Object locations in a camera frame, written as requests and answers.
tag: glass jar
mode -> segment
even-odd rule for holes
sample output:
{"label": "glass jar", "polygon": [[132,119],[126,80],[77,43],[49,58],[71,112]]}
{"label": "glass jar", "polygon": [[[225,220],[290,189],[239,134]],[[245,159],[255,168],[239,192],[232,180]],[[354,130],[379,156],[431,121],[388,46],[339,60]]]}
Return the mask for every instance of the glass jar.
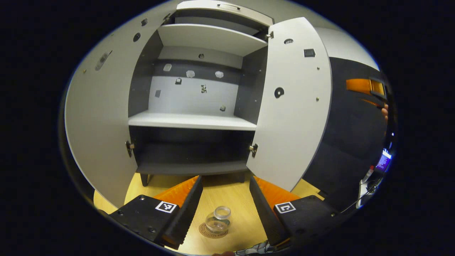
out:
{"label": "glass jar", "polygon": [[231,209],[226,206],[217,207],[207,216],[205,225],[212,233],[219,234],[226,232],[231,225]]}

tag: wooden table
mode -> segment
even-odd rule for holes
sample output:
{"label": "wooden table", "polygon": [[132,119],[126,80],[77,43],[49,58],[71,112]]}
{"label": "wooden table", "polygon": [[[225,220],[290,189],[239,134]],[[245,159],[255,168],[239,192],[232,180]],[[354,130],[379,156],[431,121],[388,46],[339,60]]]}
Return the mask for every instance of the wooden table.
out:
{"label": "wooden table", "polygon": [[[203,191],[199,200],[196,213],[188,230],[185,241],[180,245],[178,252],[200,255],[211,255],[224,251],[238,251],[267,240],[256,206],[249,191],[251,172],[245,175],[245,183],[236,181],[237,177],[231,174],[203,176]],[[153,197],[168,188],[177,185],[191,177],[154,175],[147,187],[143,187],[138,173],[134,174],[125,204],[138,195]],[[301,180],[292,191],[300,197],[318,195],[319,190],[311,184]],[[97,191],[93,197],[94,205],[108,214],[117,210],[115,206],[106,201]],[[212,239],[199,233],[199,226],[205,221],[206,216],[218,206],[225,205],[231,209],[232,224],[225,237]]]}

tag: cabinet handle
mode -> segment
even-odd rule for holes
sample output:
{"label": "cabinet handle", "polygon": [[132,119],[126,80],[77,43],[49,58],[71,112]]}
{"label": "cabinet handle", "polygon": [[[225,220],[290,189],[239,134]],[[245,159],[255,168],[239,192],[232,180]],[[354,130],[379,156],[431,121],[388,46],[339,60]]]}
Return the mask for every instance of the cabinet handle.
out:
{"label": "cabinet handle", "polygon": [[237,10],[240,10],[240,7],[238,7],[238,6],[235,6],[235,5],[228,5],[228,4],[217,4],[217,6],[218,6],[219,8],[221,8],[221,5],[232,6],[232,7],[235,7],[235,8],[237,8]]}

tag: cork coaster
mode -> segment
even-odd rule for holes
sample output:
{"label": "cork coaster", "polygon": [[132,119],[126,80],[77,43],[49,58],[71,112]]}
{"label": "cork coaster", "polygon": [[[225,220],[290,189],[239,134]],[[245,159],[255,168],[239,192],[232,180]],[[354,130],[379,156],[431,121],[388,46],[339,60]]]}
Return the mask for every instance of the cork coaster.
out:
{"label": "cork coaster", "polygon": [[224,237],[225,235],[228,234],[228,230],[224,233],[221,233],[221,234],[215,234],[215,233],[212,233],[208,228],[207,226],[205,225],[205,223],[202,223],[200,226],[199,226],[199,232],[205,236],[205,237],[208,237],[208,238],[222,238]]}

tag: computer screen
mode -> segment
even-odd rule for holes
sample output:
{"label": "computer screen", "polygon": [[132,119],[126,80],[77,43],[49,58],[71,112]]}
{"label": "computer screen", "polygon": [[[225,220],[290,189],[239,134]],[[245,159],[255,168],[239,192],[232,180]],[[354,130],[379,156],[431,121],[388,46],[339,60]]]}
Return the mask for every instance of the computer screen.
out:
{"label": "computer screen", "polygon": [[381,159],[379,159],[379,162],[376,165],[376,168],[383,172],[386,171],[387,166],[389,165],[391,159],[392,159],[392,155],[386,149],[383,149]]}

